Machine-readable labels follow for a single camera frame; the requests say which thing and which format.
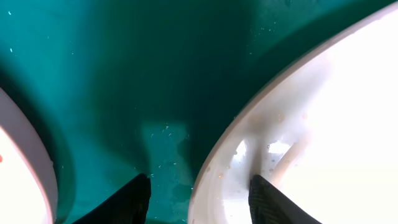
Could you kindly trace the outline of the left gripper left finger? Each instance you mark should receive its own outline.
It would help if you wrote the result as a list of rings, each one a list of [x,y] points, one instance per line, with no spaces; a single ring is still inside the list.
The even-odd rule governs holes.
[[[151,182],[141,173],[73,224],[145,224]]]

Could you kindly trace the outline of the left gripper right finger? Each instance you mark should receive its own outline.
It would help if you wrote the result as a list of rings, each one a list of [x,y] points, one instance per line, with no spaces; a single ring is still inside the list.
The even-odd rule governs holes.
[[[249,184],[252,224],[320,224],[261,175]]]

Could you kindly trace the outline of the white plate with sauce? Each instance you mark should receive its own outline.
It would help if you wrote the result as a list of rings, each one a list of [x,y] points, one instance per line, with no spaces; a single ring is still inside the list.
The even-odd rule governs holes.
[[[261,175],[320,223],[397,222],[397,4],[322,43],[228,126],[196,179],[188,224],[252,223]]]

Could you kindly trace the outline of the yellow plate with sauce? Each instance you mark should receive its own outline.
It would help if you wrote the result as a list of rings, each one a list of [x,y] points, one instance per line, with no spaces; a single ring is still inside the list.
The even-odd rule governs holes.
[[[53,224],[58,187],[33,125],[1,90],[1,224]]]

